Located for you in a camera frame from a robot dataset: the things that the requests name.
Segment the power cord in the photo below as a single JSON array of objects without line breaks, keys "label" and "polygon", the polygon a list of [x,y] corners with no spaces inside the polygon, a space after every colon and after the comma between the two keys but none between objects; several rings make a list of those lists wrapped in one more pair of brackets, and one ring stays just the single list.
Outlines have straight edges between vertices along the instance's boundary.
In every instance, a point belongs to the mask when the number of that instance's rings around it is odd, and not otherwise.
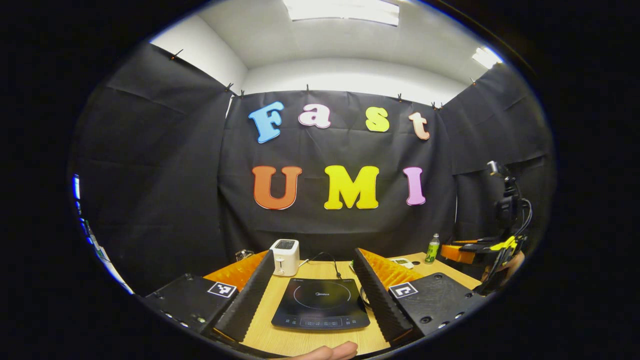
[{"label": "power cord", "polygon": [[[522,192],[520,191],[520,187],[518,186],[518,183],[516,183],[515,181],[513,181],[513,186],[515,186],[516,191],[518,192],[518,196],[522,199],[522,200],[526,200],[525,198],[522,197]],[[522,223],[524,224],[524,208],[522,208]]]},{"label": "power cord", "polygon": [[335,258],[333,257],[333,255],[329,254],[328,252],[324,252],[324,251],[319,252],[318,255],[312,257],[311,260],[309,261],[315,260],[318,256],[322,254],[331,256],[331,259],[333,260],[333,265],[335,266],[335,275],[338,277],[338,279],[342,280],[342,275],[338,272],[338,264],[335,263]]},{"label": "power cord", "polygon": [[529,224],[531,223],[531,218],[533,217],[533,207],[531,206],[531,202],[525,198],[521,199],[522,201],[526,202],[528,207],[529,207],[529,214],[527,215],[527,218],[524,218],[524,207],[522,208],[522,226],[518,229],[518,231],[516,231],[516,233],[513,236],[518,236],[527,226],[529,226]]}]

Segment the orange letter u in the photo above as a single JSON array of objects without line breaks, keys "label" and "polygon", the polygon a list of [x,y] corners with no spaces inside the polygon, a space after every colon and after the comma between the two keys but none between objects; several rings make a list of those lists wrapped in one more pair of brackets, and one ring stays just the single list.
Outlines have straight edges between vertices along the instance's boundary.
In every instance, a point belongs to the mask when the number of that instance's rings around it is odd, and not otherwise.
[{"label": "orange letter u", "polygon": [[302,174],[299,167],[284,167],[285,175],[284,196],[276,199],[271,196],[271,176],[276,173],[275,167],[255,167],[253,183],[253,198],[265,209],[283,210],[293,205],[298,191],[298,175]]}]

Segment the hand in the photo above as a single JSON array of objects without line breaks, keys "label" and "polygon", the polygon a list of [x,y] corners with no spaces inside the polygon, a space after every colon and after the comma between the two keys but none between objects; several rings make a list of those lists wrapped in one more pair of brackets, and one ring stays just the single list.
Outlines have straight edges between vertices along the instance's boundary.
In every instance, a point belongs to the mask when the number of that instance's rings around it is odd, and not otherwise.
[{"label": "hand", "polygon": [[[507,283],[507,280],[509,280],[509,278],[518,270],[518,268],[520,268],[523,262],[524,262],[524,253],[522,251],[518,251],[518,254],[516,254],[513,258],[511,258],[511,260],[509,260],[509,262],[506,265],[504,266],[501,265],[498,267],[498,269],[495,272],[501,272],[505,269],[507,270],[507,275],[504,277],[504,280],[502,281],[500,286],[503,286]],[[482,279],[481,279],[482,282],[484,282],[486,280],[487,275],[489,275],[489,270],[491,270],[491,266],[487,266],[486,268],[484,268],[484,274],[482,275]]]},{"label": "hand", "polygon": [[288,360],[347,360],[358,354],[358,344],[350,341],[335,348],[319,347],[307,354],[288,357]]}]

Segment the ceiling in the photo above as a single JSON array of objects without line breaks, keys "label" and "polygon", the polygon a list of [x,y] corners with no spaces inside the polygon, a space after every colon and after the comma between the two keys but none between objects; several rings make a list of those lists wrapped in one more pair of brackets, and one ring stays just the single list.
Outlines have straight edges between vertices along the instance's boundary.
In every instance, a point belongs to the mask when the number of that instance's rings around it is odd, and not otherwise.
[{"label": "ceiling", "polygon": [[351,19],[291,21],[282,0],[226,0],[198,15],[253,69],[312,58],[361,58],[428,70],[461,83],[486,68],[471,56],[483,44],[462,25],[415,2],[400,6],[398,27]]}]

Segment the induction cooktop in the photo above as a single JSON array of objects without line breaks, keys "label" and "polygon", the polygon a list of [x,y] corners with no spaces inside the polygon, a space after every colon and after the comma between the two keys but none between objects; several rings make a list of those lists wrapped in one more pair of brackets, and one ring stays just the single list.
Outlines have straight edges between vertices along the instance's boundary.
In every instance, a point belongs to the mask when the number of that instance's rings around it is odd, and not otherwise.
[{"label": "induction cooktop", "polygon": [[353,279],[289,279],[271,323],[307,330],[357,329],[369,316]]}]

